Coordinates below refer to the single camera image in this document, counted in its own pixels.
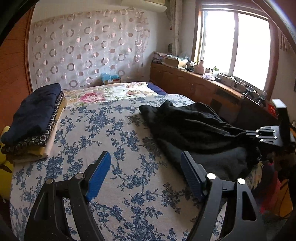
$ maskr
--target blue floral pattern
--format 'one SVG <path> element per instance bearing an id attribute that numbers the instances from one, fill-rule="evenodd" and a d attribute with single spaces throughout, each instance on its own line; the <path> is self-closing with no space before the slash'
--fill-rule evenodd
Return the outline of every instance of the blue floral pattern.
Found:
<path id="1" fill-rule="evenodd" d="M 102 151 L 111 167 L 89 207 L 106 240 L 185 241 L 201 208 L 182 176 L 166 160 L 141 117 L 139 106 L 192 104 L 181 95 L 147 96 L 63 112 L 48 159 L 16 164 L 11 185 L 13 232 L 23 240 L 36 197 L 47 178 L 67 180 L 84 172 Z M 79 240 L 69 199 L 64 199 L 72 237 Z M 213 238 L 221 230 L 217 220 Z"/>

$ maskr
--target floral blanket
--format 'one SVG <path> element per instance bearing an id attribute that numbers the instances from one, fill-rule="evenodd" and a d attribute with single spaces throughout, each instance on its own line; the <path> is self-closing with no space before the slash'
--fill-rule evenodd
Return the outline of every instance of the floral blanket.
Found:
<path id="1" fill-rule="evenodd" d="M 140 105 L 160 106 L 167 99 L 175 106 L 193 103 L 181 95 L 161 95 L 68 106 L 49 158 L 15 165 L 10 215 L 17 237 L 23 240 L 46 179 L 67 180 L 108 151 L 110 170 L 89 205 L 105 240 L 185 241 L 202 204 L 158 149 L 139 111 Z M 72 237 L 79 240 L 69 200 L 64 200 Z M 223 217 L 222 211 L 213 239 L 219 236 Z"/>
<path id="2" fill-rule="evenodd" d="M 147 87 L 146 82 L 114 83 L 76 91 L 66 91 L 68 105 L 82 106 L 89 103 L 102 103 L 157 95 Z"/>

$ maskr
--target metal screw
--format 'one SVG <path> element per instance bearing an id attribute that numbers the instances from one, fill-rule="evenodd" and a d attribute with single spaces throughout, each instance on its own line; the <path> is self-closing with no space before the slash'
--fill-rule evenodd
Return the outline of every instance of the metal screw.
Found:
<path id="1" fill-rule="evenodd" d="M 84 175 L 83 175 L 83 173 L 77 173 L 76 175 L 75 175 L 75 178 L 76 179 L 82 179 L 84 177 Z"/>
<path id="2" fill-rule="evenodd" d="M 241 184 L 241 185 L 244 185 L 244 184 L 246 183 L 246 181 L 245 181 L 244 179 L 242 179 L 242 178 L 239 178 L 239 179 L 237 180 L 237 182 L 238 182 L 239 184 Z"/>
<path id="3" fill-rule="evenodd" d="M 52 178 L 49 178 L 45 181 L 46 184 L 52 184 L 53 183 L 53 179 Z"/>
<path id="4" fill-rule="evenodd" d="M 207 177 L 208 179 L 214 180 L 216 178 L 216 175 L 214 173 L 208 173 Z"/>

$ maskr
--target black garment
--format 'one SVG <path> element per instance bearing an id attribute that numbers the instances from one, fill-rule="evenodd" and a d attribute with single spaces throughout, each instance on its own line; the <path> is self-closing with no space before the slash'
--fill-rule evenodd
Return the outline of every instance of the black garment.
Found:
<path id="1" fill-rule="evenodd" d="M 61 86 L 56 83 L 38 88 L 24 99 L 13 116 L 11 127 L 2 135 L 3 144 L 14 145 L 28 136 L 45 132 L 60 93 Z"/>
<path id="2" fill-rule="evenodd" d="M 260 155 L 246 132 L 223 122 L 207 105 L 139 107 L 154 139 L 181 173 L 181 153 L 189 151 L 196 163 L 222 180 L 245 178 Z"/>

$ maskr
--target wall curtain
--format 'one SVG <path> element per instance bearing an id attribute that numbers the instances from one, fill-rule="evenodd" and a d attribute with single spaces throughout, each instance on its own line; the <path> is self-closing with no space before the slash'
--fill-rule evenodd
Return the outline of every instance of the wall curtain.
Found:
<path id="1" fill-rule="evenodd" d="M 33 89 L 60 83 L 75 90 L 101 83 L 101 74 L 139 81 L 150 30 L 136 10 L 78 12 L 32 23 L 29 65 Z"/>
<path id="2" fill-rule="evenodd" d="M 182 23 L 182 0 L 170 0 L 170 19 L 173 31 L 173 55 L 180 54 L 179 32 Z"/>

